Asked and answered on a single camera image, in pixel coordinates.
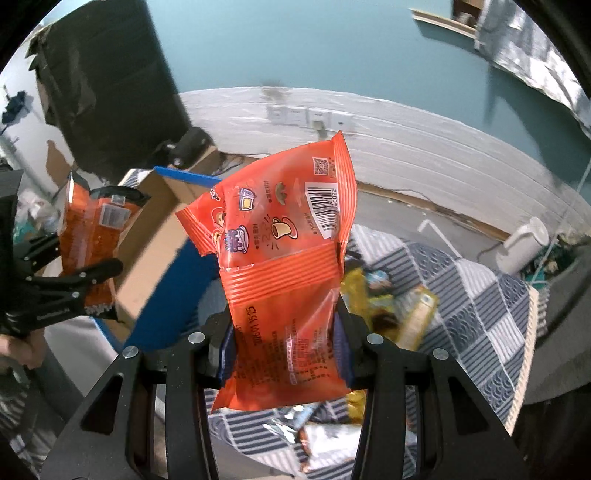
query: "teal wall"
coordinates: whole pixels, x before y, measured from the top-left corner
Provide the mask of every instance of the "teal wall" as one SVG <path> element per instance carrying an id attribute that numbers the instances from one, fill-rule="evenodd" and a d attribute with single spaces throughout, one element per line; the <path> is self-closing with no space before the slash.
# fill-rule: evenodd
<path id="1" fill-rule="evenodd" d="M 410 8 L 449 16 L 452 0 L 146 2 L 180 92 L 284 85 L 393 100 L 493 135 L 575 187 L 591 157 L 565 107 L 491 67 L 471 39 L 412 19 Z"/>

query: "floor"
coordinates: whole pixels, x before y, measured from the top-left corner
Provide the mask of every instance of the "floor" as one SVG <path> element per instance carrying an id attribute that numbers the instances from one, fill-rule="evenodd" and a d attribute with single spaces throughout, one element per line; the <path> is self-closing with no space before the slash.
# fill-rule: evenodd
<path id="1" fill-rule="evenodd" d="M 421 242 L 449 254 L 454 253 L 431 224 L 427 224 L 422 232 L 418 231 L 425 220 L 435 224 L 457 253 L 467 260 L 477 261 L 478 253 L 498 244 L 496 239 L 488 238 L 438 213 L 371 193 L 358 193 L 355 223 L 391 233 L 400 238 Z M 489 268 L 496 268 L 495 252 L 482 254 L 480 261 Z"/>

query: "black clamp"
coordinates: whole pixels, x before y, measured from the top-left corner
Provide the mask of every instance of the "black clamp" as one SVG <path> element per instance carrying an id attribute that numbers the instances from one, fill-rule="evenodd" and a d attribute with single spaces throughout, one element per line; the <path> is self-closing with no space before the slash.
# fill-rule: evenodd
<path id="1" fill-rule="evenodd" d="M 343 377 L 369 391 L 354 480 L 402 477 L 406 385 L 417 393 L 416 478 L 527 478 L 503 425 L 445 350 L 426 355 L 398 349 L 369 333 L 342 300 L 334 330 Z M 217 480 L 203 389 L 223 386 L 234 359 L 228 309 L 170 349 L 142 353 L 127 347 L 58 438 L 41 480 L 160 479 L 153 473 L 151 442 L 155 385 L 162 383 L 168 478 Z"/>
<path id="2" fill-rule="evenodd" d="M 33 330 L 86 314 L 92 285 L 123 271 L 111 258 L 63 277 L 35 273 L 60 256 L 56 234 L 13 246 L 12 230 L 22 171 L 0 171 L 0 333 L 25 337 Z"/>

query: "human hand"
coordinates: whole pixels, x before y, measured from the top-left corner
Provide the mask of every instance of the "human hand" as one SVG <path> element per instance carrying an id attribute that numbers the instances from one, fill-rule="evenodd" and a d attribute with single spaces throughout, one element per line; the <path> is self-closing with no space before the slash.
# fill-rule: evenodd
<path id="1" fill-rule="evenodd" d="M 35 330 L 24 339 L 0 335 L 0 367 L 6 365 L 2 361 L 2 357 L 5 356 L 29 369 L 39 368 L 47 353 L 47 342 L 43 333 L 44 329 Z"/>

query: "electrical outlet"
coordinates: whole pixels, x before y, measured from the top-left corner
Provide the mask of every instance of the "electrical outlet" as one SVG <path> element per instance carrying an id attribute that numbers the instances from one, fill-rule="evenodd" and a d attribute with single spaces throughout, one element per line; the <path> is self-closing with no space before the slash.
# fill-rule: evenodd
<path id="1" fill-rule="evenodd" d="M 322 110 L 321 108 L 310 108 L 308 109 L 308 127 L 318 130 L 315 125 L 320 125 L 322 122 L 324 129 L 330 128 L 330 112 L 328 110 Z"/>
<path id="2" fill-rule="evenodd" d="M 298 127 L 308 126 L 308 109 L 300 106 L 289 106 L 286 108 L 285 124 Z"/>
<path id="3" fill-rule="evenodd" d="M 355 131 L 354 117 L 346 112 L 331 112 L 330 113 L 330 130 L 338 132 L 342 130 L 345 133 Z"/>
<path id="4" fill-rule="evenodd" d="M 267 105 L 267 118 L 274 125 L 285 125 L 286 111 L 284 105 Z"/>

